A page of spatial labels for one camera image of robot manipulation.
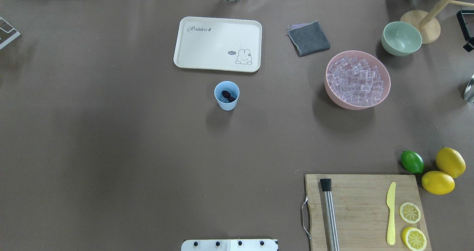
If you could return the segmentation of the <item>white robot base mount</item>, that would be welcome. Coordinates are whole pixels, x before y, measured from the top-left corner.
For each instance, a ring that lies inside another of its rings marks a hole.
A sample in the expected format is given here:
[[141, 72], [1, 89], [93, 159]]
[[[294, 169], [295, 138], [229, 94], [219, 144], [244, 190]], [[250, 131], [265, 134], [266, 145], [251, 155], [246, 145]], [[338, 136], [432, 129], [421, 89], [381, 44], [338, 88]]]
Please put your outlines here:
[[278, 251], [278, 240], [274, 239], [211, 239], [186, 240], [181, 251]]

